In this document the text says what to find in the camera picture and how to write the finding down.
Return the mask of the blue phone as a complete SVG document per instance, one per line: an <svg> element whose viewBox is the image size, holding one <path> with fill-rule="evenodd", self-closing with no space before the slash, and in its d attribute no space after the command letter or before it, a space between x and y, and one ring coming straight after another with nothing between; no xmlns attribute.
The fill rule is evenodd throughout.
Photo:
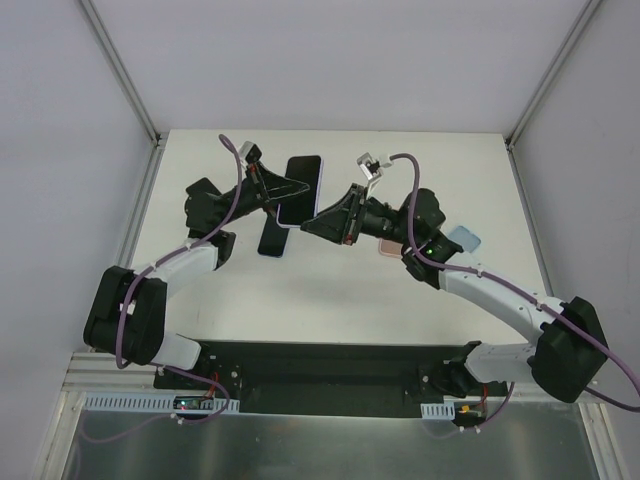
<svg viewBox="0 0 640 480"><path fill-rule="evenodd" d="M281 258L284 255L290 230L281 227L275 218L266 218L257 253L261 256Z"/></svg>

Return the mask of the light blue phone case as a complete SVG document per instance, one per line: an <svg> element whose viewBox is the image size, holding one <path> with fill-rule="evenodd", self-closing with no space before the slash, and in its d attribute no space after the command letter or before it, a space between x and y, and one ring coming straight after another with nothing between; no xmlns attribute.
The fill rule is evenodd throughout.
<svg viewBox="0 0 640 480"><path fill-rule="evenodd" d="M482 243L481 238L476 233L463 225L454 227L449 232L448 238L469 253L474 253Z"/></svg>

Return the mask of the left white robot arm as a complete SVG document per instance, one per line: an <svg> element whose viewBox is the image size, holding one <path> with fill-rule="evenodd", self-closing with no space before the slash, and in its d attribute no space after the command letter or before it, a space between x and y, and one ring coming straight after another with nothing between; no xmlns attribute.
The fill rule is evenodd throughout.
<svg viewBox="0 0 640 480"><path fill-rule="evenodd" d="M120 367L129 364L177 368L188 388L204 387L210 363L201 358L195 340L166 328L168 300L191 282L227 263L236 236L224 226L257 210L274 215L279 205L309 191L308 184L277 175L255 161L241 182L226 193L206 177L186 189L184 209L188 235L172 252L137 269L113 266L100 281L87 323L84 342L115 355Z"/></svg>

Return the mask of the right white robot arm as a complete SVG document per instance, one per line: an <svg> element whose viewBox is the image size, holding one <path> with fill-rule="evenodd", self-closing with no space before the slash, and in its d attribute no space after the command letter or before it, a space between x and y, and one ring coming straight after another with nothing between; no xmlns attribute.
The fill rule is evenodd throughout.
<svg viewBox="0 0 640 480"><path fill-rule="evenodd" d="M438 392L463 398L492 382L535 383L559 401L577 400L606 361L606 339L593 305L580 297L569 302L543 297L498 279L441 232L445 219L428 189L418 189L393 209L352 185L301 228L338 245L353 245L360 235L400 243L402 262L416 281L469 301L524 338L522 344L467 343L430 373Z"/></svg>

